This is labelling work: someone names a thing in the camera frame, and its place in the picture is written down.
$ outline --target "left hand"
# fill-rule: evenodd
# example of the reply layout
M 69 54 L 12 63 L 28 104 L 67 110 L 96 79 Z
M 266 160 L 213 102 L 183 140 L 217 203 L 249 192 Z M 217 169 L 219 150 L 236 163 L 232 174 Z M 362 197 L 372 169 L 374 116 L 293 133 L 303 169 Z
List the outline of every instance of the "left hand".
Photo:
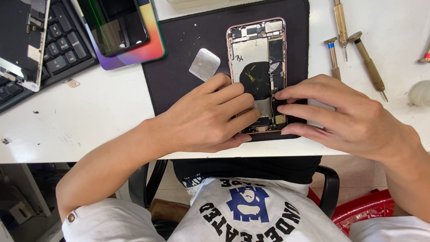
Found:
M 250 109 L 253 105 L 254 98 L 244 93 L 241 83 L 232 84 L 220 73 L 148 121 L 166 155 L 176 151 L 218 152 L 251 140 L 250 135 L 238 132 L 261 116 L 257 108 Z

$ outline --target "white desk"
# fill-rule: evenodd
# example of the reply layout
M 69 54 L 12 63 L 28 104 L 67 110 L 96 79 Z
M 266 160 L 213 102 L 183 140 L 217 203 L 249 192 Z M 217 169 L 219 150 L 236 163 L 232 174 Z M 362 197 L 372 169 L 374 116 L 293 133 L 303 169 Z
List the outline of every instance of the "white desk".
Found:
M 163 20 L 246 2 L 231 0 L 181 10 L 173 9 L 166 0 L 155 0 L 155 5 Z M 430 79 L 430 64 L 417 63 L 430 40 L 430 1 L 342 2 L 348 34 L 363 32 L 361 39 L 384 80 L 389 102 L 374 90 L 356 47 L 347 46 L 349 62 L 345 62 L 336 42 L 342 81 L 382 102 L 397 119 L 412 125 L 430 151 L 430 109 L 409 106 L 407 98 L 413 84 Z M 334 36 L 333 1 L 310 0 L 309 77 L 331 74 L 329 51 L 323 41 Z M 10 141 L 7 145 L 0 143 L 0 163 L 78 161 L 95 147 L 154 116 L 140 65 L 114 71 L 96 66 L 73 79 L 81 85 L 70 88 L 58 84 L 0 115 L 0 138 Z M 215 154 L 178 152 L 165 158 L 334 154 L 343 153 L 301 137 L 245 143 Z

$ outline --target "black mat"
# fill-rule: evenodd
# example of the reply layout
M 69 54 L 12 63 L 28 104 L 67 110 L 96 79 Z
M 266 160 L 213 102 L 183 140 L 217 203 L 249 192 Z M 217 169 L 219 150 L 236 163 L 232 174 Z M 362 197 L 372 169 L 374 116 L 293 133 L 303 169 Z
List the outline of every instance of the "black mat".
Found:
M 163 59 L 142 64 L 155 115 L 167 111 L 182 96 L 203 83 L 188 71 L 201 48 L 208 49 L 221 59 L 219 70 L 229 70 L 225 39 L 227 29 L 233 25 L 275 17 L 284 18 L 286 22 L 287 85 L 295 85 L 307 79 L 309 48 L 307 0 L 268 0 L 161 21 L 168 55 Z M 307 99 L 296 103 L 307 104 Z M 306 123 L 306 120 L 289 116 L 288 122 Z M 271 132 L 253 134 L 252 140 L 297 137 Z

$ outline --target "blue ape logo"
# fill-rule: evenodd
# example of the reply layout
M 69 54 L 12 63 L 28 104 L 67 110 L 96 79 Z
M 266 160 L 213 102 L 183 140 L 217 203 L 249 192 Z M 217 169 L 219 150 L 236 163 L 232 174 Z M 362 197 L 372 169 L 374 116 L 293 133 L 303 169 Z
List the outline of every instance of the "blue ape logo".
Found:
M 227 202 L 233 219 L 243 222 L 261 219 L 262 223 L 268 223 L 265 198 L 269 195 L 261 187 L 243 186 L 230 189 L 231 200 Z

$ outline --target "hand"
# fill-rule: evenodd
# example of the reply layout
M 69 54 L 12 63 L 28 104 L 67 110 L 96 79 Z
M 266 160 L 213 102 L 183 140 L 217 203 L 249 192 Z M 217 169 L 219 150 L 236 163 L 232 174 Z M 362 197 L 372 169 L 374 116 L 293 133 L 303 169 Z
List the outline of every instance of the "hand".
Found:
M 243 92 L 241 83 L 232 84 L 228 76 L 217 74 L 145 125 L 154 127 L 152 134 L 163 140 L 167 154 L 238 147 L 251 140 L 250 135 L 238 132 L 261 116 L 257 108 L 250 109 L 254 105 L 252 95 Z
M 297 134 L 331 148 L 377 161 L 404 157 L 421 147 L 418 134 L 395 119 L 383 106 L 363 93 L 327 75 L 318 75 L 275 94 L 287 104 L 278 111 L 323 125 L 292 123 L 282 134 Z M 335 108 L 292 104 L 309 98 Z

